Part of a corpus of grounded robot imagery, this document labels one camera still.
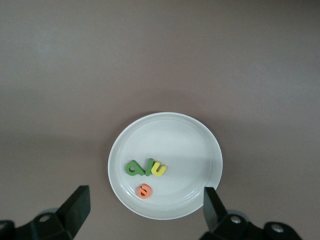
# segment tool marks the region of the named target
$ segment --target white plate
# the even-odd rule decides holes
[[[130,176],[125,167],[136,160],[146,169],[149,158],[167,165],[162,176]],[[204,187],[217,188],[223,161],[219,144],[198,120],[175,112],[144,116],[115,140],[108,160],[108,176],[118,199],[143,217],[170,220],[193,213],[203,205]],[[152,189],[141,199],[141,184]]]

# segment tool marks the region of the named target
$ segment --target metal bolt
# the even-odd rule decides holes
[[[233,215],[230,219],[231,219],[231,221],[232,221],[234,224],[239,224],[239,223],[241,223],[241,219],[240,219],[238,216],[236,216],[236,215]]]
[[[39,222],[43,223],[43,222],[47,221],[50,217],[51,217],[50,214],[43,215],[43,216],[39,219]]]
[[[271,228],[273,229],[273,231],[277,232],[277,233],[283,233],[284,229],[282,226],[280,226],[279,224],[272,224]]]

